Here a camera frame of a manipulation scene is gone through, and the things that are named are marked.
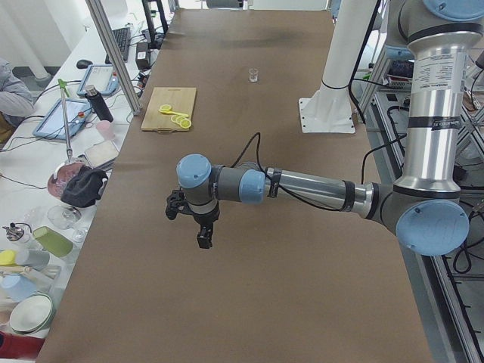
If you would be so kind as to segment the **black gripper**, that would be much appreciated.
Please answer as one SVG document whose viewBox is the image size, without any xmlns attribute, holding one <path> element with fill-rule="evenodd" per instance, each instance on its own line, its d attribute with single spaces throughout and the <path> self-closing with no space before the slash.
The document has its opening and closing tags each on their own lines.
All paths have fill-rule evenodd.
<svg viewBox="0 0 484 363">
<path fill-rule="evenodd" d="M 219 219 L 219 214 L 220 212 L 218 209 L 213 209 L 204 214 L 193 214 L 194 221 L 201 226 L 200 231 L 197 234 L 199 248 L 207 249 L 213 247 L 213 224 Z"/>
</svg>

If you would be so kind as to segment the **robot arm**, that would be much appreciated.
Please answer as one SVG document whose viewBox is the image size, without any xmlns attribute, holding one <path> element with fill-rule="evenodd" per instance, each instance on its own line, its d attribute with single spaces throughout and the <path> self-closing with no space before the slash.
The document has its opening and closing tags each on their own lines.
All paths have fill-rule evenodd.
<svg viewBox="0 0 484 363">
<path fill-rule="evenodd" d="M 481 1 L 391 2 L 387 43 L 404 45 L 414 55 L 404 166 L 391 185 L 261 166 L 214 166 L 192 154 L 176 167 L 178 188 L 167 198 L 167 217 L 192 216 L 200 225 L 197 242 L 208 249 L 221 201 L 260 203 L 289 194 L 319 209 L 378 222 L 421 255 L 451 252 L 470 229 L 453 167 L 467 52 L 482 34 Z"/>
</svg>

